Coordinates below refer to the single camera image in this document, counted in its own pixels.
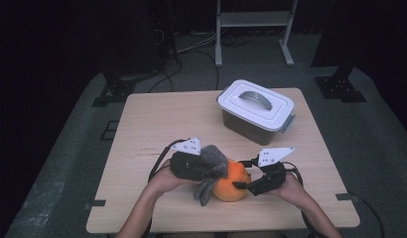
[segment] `gray floor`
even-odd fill
[[[279,35],[254,37],[247,45],[222,49],[223,67],[218,69],[223,89],[242,78],[265,87],[300,88],[337,165],[347,189],[374,208],[383,222],[386,237],[407,237],[407,133],[378,94],[372,80],[358,69],[349,79],[367,102],[342,103],[324,99],[315,76],[332,75],[334,67],[311,68],[320,35],[293,34],[290,51],[294,67],[285,65],[278,46]],[[183,49],[203,38],[177,36]],[[213,45],[200,48],[213,57]],[[180,56],[182,70],[172,77],[175,91],[215,90],[216,68],[202,53]],[[167,74],[178,64],[169,63]],[[160,79],[138,83],[134,93],[148,92]],[[89,234],[85,224],[94,200],[111,141],[100,137],[107,122],[118,120],[123,103],[91,107],[105,80],[93,78],[76,104],[50,153],[31,193],[7,237],[105,237]],[[170,91],[168,81],[153,90]],[[379,237],[378,221],[366,205],[356,202],[361,223],[341,229],[345,237]],[[285,231],[290,238],[306,237],[306,230]]]

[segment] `white bracket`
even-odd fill
[[[258,167],[274,165],[294,151],[294,147],[262,149],[259,153]]]
[[[172,149],[175,151],[199,156],[201,154],[201,141],[199,138],[192,138],[188,141],[173,145]]]

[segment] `person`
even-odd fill
[[[182,184],[199,184],[199,182],[177,178],[170,170],[170,159],[168,159],[144,187],[116,237],[141,237],[152,218],[158,198]],[[304,190],[293,174],[287,173],[286,180],[281,187],[264,194],[278,196],[297,206],[321,234],[329,238],[342,238],[319,204]]]

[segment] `orange ball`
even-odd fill
[[[237,201],[247,194],[247,189],[237,189],[234,181],[251,182],[250,174],[242,163],[228,159],[228,178],[221,178],[213,188],[213,194],[223,201]]]

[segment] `white lid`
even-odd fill
[[[217,99],[219,106],[267,131],[279,131],[294,109],[294,102],[273,90],[238,79]]]

